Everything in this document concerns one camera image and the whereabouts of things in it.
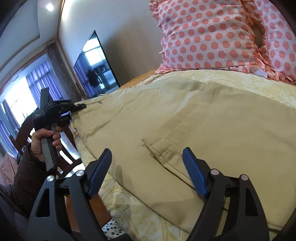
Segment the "ceiling light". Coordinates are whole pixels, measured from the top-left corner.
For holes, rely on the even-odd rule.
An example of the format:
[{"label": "ceiling light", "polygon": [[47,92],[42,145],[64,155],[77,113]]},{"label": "ceiling light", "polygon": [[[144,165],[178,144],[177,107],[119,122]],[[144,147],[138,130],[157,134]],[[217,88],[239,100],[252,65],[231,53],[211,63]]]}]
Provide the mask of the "ceiling light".
[{"label": "ceiling light", "polygon": [[51,3],[47,4],[46,8],[47,8],[48,11],[54,10],[54,6]]},{"label": "ceiling light", "polygon": [[19,77],[19,76],[16,76],[16,77],[12,80],[12,82],[17,81],[17,80],[18,80],[18,77]]}]

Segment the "brown curtain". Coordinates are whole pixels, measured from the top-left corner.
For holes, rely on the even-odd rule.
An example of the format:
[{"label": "brown curtain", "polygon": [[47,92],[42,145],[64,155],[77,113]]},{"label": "brown curtain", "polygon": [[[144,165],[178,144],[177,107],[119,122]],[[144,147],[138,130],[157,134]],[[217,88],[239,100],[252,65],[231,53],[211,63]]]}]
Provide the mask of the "brown curtain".
[{"label": "brown curtain", "polygon": [[57,80],[61,84],[65,94],[73,102],[80,101],[82,95],[77,89],[75,82],[71,78],[56,42],[53,40],[46,44],[45,51]]}]

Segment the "wall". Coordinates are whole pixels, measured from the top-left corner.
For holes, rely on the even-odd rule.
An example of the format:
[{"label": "wall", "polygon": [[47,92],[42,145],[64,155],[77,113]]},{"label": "wall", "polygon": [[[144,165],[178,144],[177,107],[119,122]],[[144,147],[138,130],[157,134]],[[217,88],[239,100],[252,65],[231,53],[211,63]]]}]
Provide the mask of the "wall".
[{"label": "wall", "polygon": [[59,38],[74,66],[96,30],[120,83],[155,69],[162,59],[162,32],[148,9],[149,0],[65,0]]}]

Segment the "hand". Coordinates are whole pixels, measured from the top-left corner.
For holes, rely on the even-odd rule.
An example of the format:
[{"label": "hand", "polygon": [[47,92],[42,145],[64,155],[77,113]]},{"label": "hand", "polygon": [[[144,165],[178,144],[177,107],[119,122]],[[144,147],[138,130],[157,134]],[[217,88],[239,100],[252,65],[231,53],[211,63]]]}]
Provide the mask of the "hand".
[{"label": "hand", "polygon": [[62,150],[62,143],[60,140],[61,138],[60,132],[62,131],[62,129],[59,126],[57,126],[56,131],[57,132],[53,136],[52,136],[53,131],[49,131],[46,129],[40,129],[33,133],[31,151],[35,155],[35,157],[37,157],[40,161],[44,161],[44,157],[41,151],[41,141],[40,141],[43,137],[52,136],[52,138],[54,139],[52,145],[56,148],[57,151]]}]

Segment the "yellow bedspread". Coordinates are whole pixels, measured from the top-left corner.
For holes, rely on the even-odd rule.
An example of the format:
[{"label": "yellow bedspread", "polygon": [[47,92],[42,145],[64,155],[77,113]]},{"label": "yellow bedspread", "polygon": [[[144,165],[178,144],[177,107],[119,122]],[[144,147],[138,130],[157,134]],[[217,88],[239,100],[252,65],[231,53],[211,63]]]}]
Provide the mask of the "yellow bedspread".
[{"label": "yellow bedspread", "polygon": [[[161,81],[164,78],[175,75],[203,83],[214,81],[233,88],[251,91],[292,107],[296,106],[294,86],[240,72],[221,70],[179,71],[161,76],[152,75],[137,85]],[[81,159],[87,165],[94,160],[94,157],[86,149],[75,130],[74,137]],[[141,203],[136,197],[121,187],[109,174],[107,174],[104,180],[99,195],[106,208],[111,212],[111,215],[118,220],[134,240],[186,240],[188,236],[188,233],[173,226]]]}]

